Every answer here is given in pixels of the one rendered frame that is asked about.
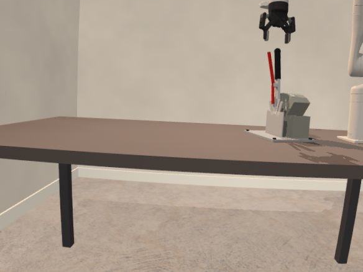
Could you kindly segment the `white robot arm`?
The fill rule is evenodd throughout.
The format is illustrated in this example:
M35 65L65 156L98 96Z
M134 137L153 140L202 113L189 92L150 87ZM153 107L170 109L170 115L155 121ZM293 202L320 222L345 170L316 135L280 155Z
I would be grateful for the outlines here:
M269 0L260 3L260 8L269 9ZM354 0L352 13L352 40L349 54L348 73L352 77L363 77L363 53L359 53L363 43L363 0ZM351 88L349 123L347 137L363 140L363 84Z

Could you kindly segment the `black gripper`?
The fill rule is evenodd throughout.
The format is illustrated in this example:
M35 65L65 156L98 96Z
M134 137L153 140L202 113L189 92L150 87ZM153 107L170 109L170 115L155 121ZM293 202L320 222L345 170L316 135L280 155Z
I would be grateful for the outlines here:
M295 17L288 17L288 3L285 1L274 1L269 3L269 14L266 12L260 15L259 29L264 31L264 41L269 40L269 28L271 26L282 28L285 34L285 43L290 42L291 33L295 32ZM265 26L265 20L269 22ZM288 23L289 25L288 25ZM284 26L285 25L285 26Z

